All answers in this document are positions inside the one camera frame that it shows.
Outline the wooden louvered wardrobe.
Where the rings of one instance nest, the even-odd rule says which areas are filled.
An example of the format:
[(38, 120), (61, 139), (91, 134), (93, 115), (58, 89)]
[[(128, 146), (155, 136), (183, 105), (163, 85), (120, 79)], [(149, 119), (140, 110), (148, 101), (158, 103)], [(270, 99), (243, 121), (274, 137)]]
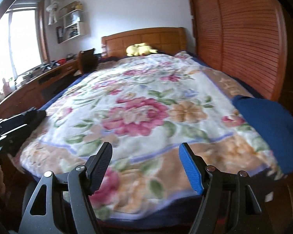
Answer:
[(190, 0), (198, 56), (293, 116), (293, 21), (277, 0)]

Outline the tied white curtain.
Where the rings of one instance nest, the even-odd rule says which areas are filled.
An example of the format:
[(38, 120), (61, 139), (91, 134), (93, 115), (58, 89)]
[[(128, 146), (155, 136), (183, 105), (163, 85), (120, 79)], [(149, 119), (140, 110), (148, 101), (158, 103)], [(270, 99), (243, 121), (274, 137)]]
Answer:
[(57, 23), (57, 10), (60, 5), (60, 0), (50, 0), (50, 5), (46, 8), (49, 13), (48, 25), (53, 25)]

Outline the wooden desk chair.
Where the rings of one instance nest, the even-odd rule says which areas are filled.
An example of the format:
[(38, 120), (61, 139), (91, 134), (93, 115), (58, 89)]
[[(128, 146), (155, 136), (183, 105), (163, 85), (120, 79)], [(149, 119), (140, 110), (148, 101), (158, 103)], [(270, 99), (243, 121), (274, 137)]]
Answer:
[(98, 59), (95, 56), (95, 48), (80, 51), (77, 57), (78, 69), (81, 74), (87, 74), (96, 69)]

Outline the black folded garment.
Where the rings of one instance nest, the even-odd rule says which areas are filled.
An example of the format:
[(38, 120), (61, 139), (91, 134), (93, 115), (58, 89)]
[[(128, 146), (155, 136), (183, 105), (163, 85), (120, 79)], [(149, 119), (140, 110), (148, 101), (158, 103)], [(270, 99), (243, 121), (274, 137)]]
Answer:
[(28, 134), (30, 135), (39, 126), (39, 124), (44, 120), (45, 117), (45, 110), (40, 110), (32, 107), (17, 115), (15, 125), (16, 127), (24, 125), (26, 128), (26, 132), (28, 132)]

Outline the floral bed blanket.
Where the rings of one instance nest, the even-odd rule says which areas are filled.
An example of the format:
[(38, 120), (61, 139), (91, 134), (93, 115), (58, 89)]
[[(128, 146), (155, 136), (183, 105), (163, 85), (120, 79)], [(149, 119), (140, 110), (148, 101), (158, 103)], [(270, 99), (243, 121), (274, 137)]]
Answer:
[(249, 93), (185, 52), (100, 63), (47, 108), (18, 165), (36, 177), (65, 173), (111, 143), (111, 163), (90, 197), (100, 220), (142, 219), (195, 196), (181, 143), (220, 171), (280, 179), (268, 144), (232, 105), (236, 95)]

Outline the navy blue suit jacket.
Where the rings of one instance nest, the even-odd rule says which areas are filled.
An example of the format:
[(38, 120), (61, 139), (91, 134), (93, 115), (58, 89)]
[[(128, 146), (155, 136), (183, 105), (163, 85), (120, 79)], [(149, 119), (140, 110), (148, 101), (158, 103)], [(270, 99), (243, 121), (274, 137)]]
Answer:
[(293, 172), (293, 117), (279, 103), (237, 95), (233, 106), (269, 145), (281, 170)]

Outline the white wall shelf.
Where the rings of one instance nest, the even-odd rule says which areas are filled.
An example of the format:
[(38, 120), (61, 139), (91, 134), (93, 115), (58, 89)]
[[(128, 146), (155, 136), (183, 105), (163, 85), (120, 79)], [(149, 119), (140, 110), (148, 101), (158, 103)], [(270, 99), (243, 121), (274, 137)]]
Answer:
[(86, 35), (83, 4), (80, 1), (74, 1), (61, 8), (59, 15), (58, 26), (56, 27), (58, 44)]

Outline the wooden bed headboard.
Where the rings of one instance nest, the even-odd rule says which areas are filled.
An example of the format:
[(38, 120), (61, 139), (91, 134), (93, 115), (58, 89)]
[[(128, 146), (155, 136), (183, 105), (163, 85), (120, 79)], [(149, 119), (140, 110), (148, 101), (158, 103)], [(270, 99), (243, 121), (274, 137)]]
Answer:
[(187, 50), (185, 28), (151, 27), (102, 37), (102, 57), (124, 57), (126, 48), (138, 43), (147, 43), (154, 49), (171, 55)]

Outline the long wooden desk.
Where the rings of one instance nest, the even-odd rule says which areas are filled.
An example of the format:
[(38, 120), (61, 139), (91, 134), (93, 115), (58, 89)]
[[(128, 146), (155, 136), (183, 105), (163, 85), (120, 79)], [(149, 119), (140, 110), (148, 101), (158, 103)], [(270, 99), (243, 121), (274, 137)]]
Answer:
[(31, 107), (41, 108), (71, 83), (77, 70), (78, 62), (71, 60), (21, 86), (0, 102), (0, 118), (9, 118)]

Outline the red bowl on desk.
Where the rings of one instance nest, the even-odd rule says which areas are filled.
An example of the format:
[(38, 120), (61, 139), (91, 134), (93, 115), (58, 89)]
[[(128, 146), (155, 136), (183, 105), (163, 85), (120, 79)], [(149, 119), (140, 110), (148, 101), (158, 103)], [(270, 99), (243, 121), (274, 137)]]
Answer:
[(58, 63), (59, 65), (63, 65), (63, 64), (65, 64), (65, 63), (66, 63), (66, 58), (63, 58), (63, 59), (58, 60), (57, 63)]

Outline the yellow plush toy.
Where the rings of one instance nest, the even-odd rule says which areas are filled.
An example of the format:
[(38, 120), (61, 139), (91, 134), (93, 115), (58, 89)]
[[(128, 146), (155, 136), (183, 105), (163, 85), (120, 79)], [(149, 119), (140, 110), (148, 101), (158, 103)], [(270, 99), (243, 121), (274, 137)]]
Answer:
[(158, 53), (158, 50), (147, 43), (134, 44), (126, 48), (126, 55), (128, 57), (147, 56), (156, 53)]

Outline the window with wooden frame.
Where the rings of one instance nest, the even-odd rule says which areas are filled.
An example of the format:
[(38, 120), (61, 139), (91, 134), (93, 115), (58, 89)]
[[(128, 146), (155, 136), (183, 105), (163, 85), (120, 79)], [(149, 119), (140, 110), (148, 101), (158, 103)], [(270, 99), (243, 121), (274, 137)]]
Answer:
[(4, 82), (49, 61), (45, 0), (16, 0), (0, 19), (0, 91)]

